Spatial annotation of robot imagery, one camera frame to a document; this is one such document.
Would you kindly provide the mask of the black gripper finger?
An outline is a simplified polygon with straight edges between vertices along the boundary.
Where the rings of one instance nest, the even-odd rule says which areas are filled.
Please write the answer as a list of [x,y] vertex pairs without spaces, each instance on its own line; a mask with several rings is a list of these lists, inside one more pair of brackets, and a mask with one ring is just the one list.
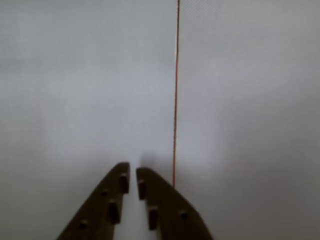
[[99,182],[62,233],[59,240],[112,240],[121,222],[123,196],[130,189],[130,164],[116,164]]
[[145,202],[148,228],[159,240],[212,240],[195,208],[162,176],[148,167],[136,169],[138,197]]

